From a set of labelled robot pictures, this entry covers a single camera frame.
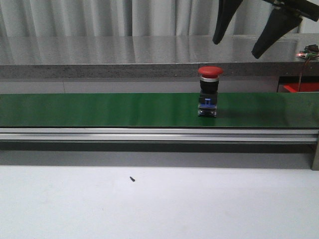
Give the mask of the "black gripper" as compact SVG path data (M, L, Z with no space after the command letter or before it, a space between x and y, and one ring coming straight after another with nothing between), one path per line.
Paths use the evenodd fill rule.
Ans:
M265 0L275 6L266 26L252 49L252 55L259 59L278 39L296 28L306 17L319 20L319 6L308 0ZM219 44L242 0L219 0L213 43Z

